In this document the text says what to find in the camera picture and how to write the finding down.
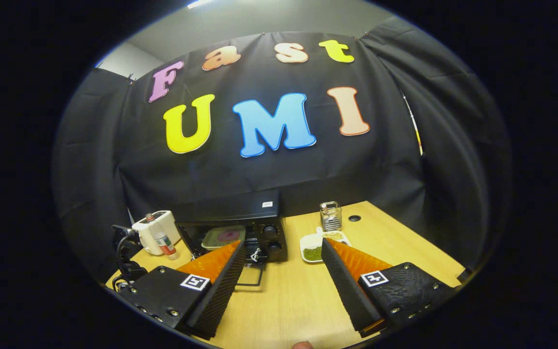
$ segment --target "orange letter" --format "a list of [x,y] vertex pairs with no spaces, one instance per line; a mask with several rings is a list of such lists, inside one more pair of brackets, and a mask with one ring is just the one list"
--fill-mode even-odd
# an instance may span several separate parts
[[367,133],[370,125],[363,121],[361,112],[358,110],[355,95],[356,89],[350,87],[332,88],[326,91],[328,95],[335,98],[341,121],[343,125],[339,128],[339,133],[345,136],[355,136]]
[[284,63],[302,63],[307,62],[309,56],[304,51],[304,47],[301,44],[288,44],[283,42],[281,44],[276,44],[275,51],[277,51],[277,59]]
[[232,64],[239,60],[241,55],[236,51],[236,46],[217,48],[206,55],[207,61],[201,66],[204,70],[219,68],[224,64]]

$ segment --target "plastic bottle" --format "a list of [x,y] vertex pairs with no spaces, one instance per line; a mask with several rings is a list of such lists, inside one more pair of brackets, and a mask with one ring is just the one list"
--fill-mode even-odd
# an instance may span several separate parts
[[148,229],[153,239],[161,248],[161,251],[170,260],[177,260],[180,254],[175,251],[175,247],[167,234],[161,227],[161,224],[157,223],[155,217],[151,213],[146,214],[146,220],[148,221]]

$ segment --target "table surface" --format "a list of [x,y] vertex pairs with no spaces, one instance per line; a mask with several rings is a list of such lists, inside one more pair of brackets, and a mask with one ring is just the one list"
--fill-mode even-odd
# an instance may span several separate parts
[[[465,270],[462,265],[371,203],[343,206],[341,214],[341,231],[352,247],[392,265],[410,261],[451,287],[460,285],[456,278]],[[349,221],[352,215],[361,220]],[[361,338],[354,331],[324,263],[301,258],[301,237],[314,234],[319,226],[319,212],[283,218],[288,261],[266,265],[260,287],[237,286],[217,335],[209,341],[197,339],[226,349],[290,349],[303,340],[315,349],[336,349],[377,335]],[[177,260],[144,250],[132,260],[148,271],[159,265],[175,269],[190,260],[182,240],[175,247]],[[111,276],[108,287],[119,274]]]

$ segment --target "cable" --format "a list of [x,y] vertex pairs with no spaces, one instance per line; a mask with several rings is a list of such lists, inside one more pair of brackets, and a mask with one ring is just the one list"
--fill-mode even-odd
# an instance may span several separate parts
[[262,250],[258,247],[257,250],[255,250],[255,252],[253,252],[253,254],[251,254],[250,257],[251,257],[251,259],[252,259],[254,262],[257,262],[257,254],[258,254],[259,252],[261,252],[261,251],[262,251]]
[[119,280],[122,280],[122,276],[116,276],[115,278],[113,278],[113,281],[111,281],[111,288],[113,289],[113,291],[117,292],[118,290],[115,288],[115,283]]
[[129,236],[124,236],[122,238],[122,240],[120,240],[120,242],[118,242],[118,247],[115,250],[115,256],[116,256],[116,260],[118,262],[118,267],[120,268],[120,276],[118,276],[117,278],[113,278],[113,283],[111,283],[111,285],[113,286],[113,291],[117,291],[115,289],[115,281],[117,280],[124,280],[127,283],[130,284],[130,280],[124,275],[124,263],[122,262],[122,256],[120,254],[120,250],[122,248],[122,244],[124,243],[124,241],[126,241],[126,239],[128,239]]

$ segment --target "white device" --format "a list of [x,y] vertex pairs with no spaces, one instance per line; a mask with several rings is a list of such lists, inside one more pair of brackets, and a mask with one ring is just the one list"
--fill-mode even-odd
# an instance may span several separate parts
[[[177,241],[180,240],[180,233],[178,229],[175,227],[175,220],[173,219],[173,214],[169,210],[161,210],[157,211],[152,214],[155,217],[155,221],[157,224],[160,224],[163,228],[163,231],[169,237],[169,240],[175,244]],[[154,254],[155,256],[160,256],[163,254],[161,248],[159,247],[158,243],[156,243],[155,239],[150,234],[150,230],[148,229],[148,221],[144,218],[141,221],[133,224],[133,229],[139,232],[139,240],[141,241],[141,245],[143,249],[146,250],[149,254]]]

